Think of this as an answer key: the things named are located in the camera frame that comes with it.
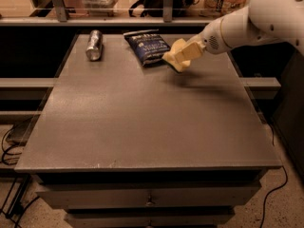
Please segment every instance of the desk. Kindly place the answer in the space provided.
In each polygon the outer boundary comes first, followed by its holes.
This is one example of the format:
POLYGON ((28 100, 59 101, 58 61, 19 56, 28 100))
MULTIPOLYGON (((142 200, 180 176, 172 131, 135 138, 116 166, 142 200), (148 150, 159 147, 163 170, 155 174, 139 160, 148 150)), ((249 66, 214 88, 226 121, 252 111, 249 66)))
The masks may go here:
MULTIPOLYGON (((191 35, 164 34, 168 44, 191 35)), ((16 171, 73 227, 217 225, 281 166, 227 54, 143 68, 121 34, 80 35, 16 171)))

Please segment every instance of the white robotic arm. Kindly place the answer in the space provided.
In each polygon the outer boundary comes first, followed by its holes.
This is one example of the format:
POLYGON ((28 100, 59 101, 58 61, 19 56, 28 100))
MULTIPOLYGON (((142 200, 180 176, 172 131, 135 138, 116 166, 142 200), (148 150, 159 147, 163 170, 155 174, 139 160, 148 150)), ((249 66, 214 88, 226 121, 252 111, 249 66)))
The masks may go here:
POLYGON ((304 0, 250 0, 216 19, 175 52, 178 63, 241 46, 288 42, 304 55, 304 0))

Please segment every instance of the speckled floor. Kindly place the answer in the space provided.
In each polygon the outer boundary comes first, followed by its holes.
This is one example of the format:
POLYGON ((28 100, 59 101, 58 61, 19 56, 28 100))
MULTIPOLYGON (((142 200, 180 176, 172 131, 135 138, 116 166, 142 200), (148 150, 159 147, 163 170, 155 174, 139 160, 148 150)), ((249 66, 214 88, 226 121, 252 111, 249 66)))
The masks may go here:
MULTIPOLYGON (((5 128, 0 128, 0 135, 3 135, 5 128)), ((271 128, 265 124, 269 133, 269 138, 273 137, 271 128)), ((297 175, 297 172, 286 154, 279 137, 274 137, 274 149, 282 159, 286 172, 288 174, 287 184, 272 193, 267 198, 266 213, 263 228, 295 228, 304 227, 304 183, 297 175)), ((263 201, 267 193, 284 183, 284 170, 270 170, 262 178, 262 188, 254 197, 244 206, 235 208, 236 215, 226 224, 219 225, 218 228, 257 228, 260 227, 263 211, 263 201)), ((5 196, 10 190, 12 179, 0 178, 0 205, 2 205, 5 196)), ((37 184, 32 182, 22 199, 22 204, 27 205, 36 197, 34 190, 37 184)), ((22 228, 69 228, 64 221, 65 212, 62 210, 52 210, 42 199, 35 201, 20 220, 22 228)), ((14 223, 6 219, 2 214, 0 216, 1 228, 13 228, 14 223)))

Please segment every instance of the black chip bag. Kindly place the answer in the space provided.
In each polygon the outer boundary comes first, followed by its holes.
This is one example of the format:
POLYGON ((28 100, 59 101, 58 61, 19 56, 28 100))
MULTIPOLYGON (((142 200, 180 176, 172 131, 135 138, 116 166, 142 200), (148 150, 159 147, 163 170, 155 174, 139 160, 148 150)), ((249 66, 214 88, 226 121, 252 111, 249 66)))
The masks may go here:
POLYGON ((157 29, 151 29, 123 34, 124 39, 145 67, 161 61, 163 54, 170 50, 170 46, 157 31, 157 29))

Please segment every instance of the soda can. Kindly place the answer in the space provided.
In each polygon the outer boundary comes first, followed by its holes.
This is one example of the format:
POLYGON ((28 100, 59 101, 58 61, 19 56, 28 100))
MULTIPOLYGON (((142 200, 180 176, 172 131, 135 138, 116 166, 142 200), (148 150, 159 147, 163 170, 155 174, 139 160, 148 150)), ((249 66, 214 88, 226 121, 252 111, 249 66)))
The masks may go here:
POLYGON ((86 47, 86 56, 90 61, 97 61, 101 58, 103 47, 103 34, 94 29, 90 32, 86 47))

